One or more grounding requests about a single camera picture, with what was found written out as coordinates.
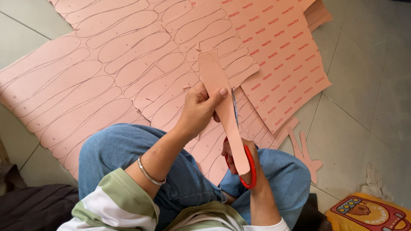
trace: red scissors handle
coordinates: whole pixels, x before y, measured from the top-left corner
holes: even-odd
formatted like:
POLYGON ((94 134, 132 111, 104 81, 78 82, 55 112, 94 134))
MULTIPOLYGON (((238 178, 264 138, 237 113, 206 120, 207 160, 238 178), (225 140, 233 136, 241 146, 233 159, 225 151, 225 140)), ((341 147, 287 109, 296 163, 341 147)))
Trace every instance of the red scissors handle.
MULTIPOLYGON (((257 183, 256 166, 255 166, 255 163, 254 163, 253 156, 251 155, 250 149, 248 149, 248 146, 247 146, 247 145, 244 145, 244 151, 245 151, 245 154, 247 155, 248 163, 250 164, 251 183, 250 183, 250 184, 247 184, 247 183, 241 178, 241 176, 238 176, 238 177, 240 177, 240 181, 241 181, 241 183, 244 185, 245 188, 247 188, 247 189, 253 189, 253 188, 256 186, 256 183, 257 183)), ((226 155, 225 158, 226 158, 227 166, 228 166, 229 169, 230 169, 230 164, 229 164, 229 162, 228 162, 228 156, 226 155)))

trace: shirt sleeve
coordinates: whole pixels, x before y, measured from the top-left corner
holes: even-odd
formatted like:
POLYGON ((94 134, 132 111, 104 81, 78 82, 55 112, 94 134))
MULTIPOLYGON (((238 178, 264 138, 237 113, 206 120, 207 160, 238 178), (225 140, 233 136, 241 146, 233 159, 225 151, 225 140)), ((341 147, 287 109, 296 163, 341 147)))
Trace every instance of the shirt sleeve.
POLYGON ((272 226, 246 225, 244 226, 244 231, 290 231, 290 229, 284 219, 281 218, 281 221, 278 224, 272 226))
POLYGON ((159 208, 150 196, 124 170, 116 169, 76 204, 72 210, 74 218, 58 230, 153 231, 158 214, 159 208))

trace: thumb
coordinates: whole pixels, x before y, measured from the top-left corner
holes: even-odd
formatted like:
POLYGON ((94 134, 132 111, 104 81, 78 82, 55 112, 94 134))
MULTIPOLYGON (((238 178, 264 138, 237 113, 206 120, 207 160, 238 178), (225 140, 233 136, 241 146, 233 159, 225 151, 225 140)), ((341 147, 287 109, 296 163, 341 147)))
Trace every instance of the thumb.
POLYGON ((205 101, 205 104, 207 105, 208 109, 211 111, 214 111, 215 108, 224 100, 224 98, 228 94, 227 88, 221 88, 217 90, 213 95, 210 96, 210 98, 205 101))

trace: jeans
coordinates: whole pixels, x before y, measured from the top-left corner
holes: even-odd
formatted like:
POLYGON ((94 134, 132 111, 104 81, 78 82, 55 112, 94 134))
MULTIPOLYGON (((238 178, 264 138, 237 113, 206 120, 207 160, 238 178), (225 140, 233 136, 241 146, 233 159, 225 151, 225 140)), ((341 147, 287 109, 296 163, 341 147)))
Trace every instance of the jeans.
MULTIPOLYGON (((92 135, 80 151, 80 199, 93 192, 106 174, 117 168, 126 169, 164 134, 162 130, 143 125, 115 124, 92 135)), ((285 152, 264 148, 259 149, 258 154, 278 210, 292 230, 308 198, 310 173, 300 160, 285 152)), ((166 228, 184 208, 221 201, 222 190, 238 197, 231 207, 251 224, 250 190, 241 184, 238 175, 227 171, 217 187, 203 176, 194 158, 182 149, 166 183, 154 198, 160 208, 156 231, 166 228)))

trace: scissors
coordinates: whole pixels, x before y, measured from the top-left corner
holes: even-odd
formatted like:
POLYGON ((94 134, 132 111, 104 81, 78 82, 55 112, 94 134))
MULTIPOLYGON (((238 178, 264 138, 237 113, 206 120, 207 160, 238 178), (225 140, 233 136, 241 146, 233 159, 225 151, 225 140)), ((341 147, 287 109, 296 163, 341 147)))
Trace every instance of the scissors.
MULTIPOLYGON (((238 128, 238 115, 237 115, 236 96, 234 95, 234 90, 233 90, 232 88, 231 88, 231 98, 232 98, 232 100, 233 100, 234 114, 235 114, 235 116, 236 116, 236 122, 237 122, 237 128, 238 128)), ((256 166, 255 166, 255 163, 254 163, 253 156, 251 155, 250 149, 248 149, 247 145, 244 145, 244 151, 245 151, 245 154, 247 155, 248 163, 250 164, 251 183, 250 183, 250 184, 247 184, 247 183, 241 178, 241 176, 238 176, 238 177, 240 177, 240 181, 241 181, 241 183, 244 185, 245 188, 247 188, 247 189, 253 189, 253 188, 256 186, 256 183, 257 183, 256 166)), ((228 155, 226 155, 225 158, 226 158, 227 166, 228 166, 229 169, 230 169, 230 164, 229 164, 229 162, 228 162, 228 155)))

